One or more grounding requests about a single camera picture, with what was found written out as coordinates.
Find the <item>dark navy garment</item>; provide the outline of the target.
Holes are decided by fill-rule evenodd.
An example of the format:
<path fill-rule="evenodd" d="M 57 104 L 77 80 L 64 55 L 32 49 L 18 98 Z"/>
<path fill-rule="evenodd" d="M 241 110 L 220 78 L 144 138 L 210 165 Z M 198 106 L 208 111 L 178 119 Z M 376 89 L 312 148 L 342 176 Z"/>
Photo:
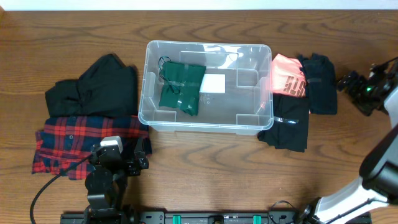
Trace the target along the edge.
<path fill-rule="evenodd" d="M 336 115 L 338 99 L 335 87 L 335 67 L 325 55 L 313 53 L 311 57 L 298 55 L 300 70 L 306 79 L 305 95 L 313 114 Z"/>

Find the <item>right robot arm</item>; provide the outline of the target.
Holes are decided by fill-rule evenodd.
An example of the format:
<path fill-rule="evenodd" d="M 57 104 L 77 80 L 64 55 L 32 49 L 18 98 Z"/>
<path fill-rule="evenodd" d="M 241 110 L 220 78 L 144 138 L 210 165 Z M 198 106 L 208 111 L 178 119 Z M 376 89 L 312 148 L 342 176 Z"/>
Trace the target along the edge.
<path fill-rule="evenodd" d="M 297 223 L 370 223 L 368 212 L 397 205 L 397 59 L 373 65 L 368 78 L 352 71 L 336 87 L 349 95 L 362 114 L 385 112 L 392 129 L 365 157 L 357 179 L 316 199 Z"/>

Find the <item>black garment with tape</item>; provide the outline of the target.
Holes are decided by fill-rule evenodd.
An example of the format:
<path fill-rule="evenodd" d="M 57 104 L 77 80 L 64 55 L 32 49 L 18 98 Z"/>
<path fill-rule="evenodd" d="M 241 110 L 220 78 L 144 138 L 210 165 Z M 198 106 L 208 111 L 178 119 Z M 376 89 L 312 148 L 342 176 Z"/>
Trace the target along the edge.
<path fill-rule="evenodd" d="M 259 141 L 276 149 L 305 152 L 308 139 L 309 100 L 273 94 L 274 123 L 257 134 Z"/>

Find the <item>pink printed shirt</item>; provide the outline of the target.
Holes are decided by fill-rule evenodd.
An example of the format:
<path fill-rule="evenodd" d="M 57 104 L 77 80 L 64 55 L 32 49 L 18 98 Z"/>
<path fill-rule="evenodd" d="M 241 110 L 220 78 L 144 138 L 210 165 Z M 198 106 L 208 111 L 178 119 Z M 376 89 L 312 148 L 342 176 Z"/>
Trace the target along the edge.
<path fill-rule="evenodd" d="M 297 98 L 305 97 L 306 79 L 296 58 L 277 54 L 271 63 L 272 92 Z"/>

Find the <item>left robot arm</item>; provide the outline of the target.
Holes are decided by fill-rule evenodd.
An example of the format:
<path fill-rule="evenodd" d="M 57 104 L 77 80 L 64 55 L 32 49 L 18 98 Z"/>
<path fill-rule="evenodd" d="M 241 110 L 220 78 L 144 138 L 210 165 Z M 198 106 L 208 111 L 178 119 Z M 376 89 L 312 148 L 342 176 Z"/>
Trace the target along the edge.
<path fill-rule="evenodd" d="M 121 211 L 127 179 L 149 168 L 148 150 L 148 140 L 139 138 L 125 151 L 119 136 L 105 137 L 94 148 L 89 161 L 95 169 L 85 180 L 94 217 L 115 216 Z"/>

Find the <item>dark green cloth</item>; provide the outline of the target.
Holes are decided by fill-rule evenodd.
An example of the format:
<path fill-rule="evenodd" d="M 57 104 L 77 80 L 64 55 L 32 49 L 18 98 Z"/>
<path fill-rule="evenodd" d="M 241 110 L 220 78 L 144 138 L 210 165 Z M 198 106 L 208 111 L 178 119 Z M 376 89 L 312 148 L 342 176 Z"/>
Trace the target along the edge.
<path fill-rule="evenodd" d="M 158 66 L 159 77 L 164 81 L 159 106 L 197 116 L 206 66 L 174 62 L 166 56 L 159 59 Z"/>

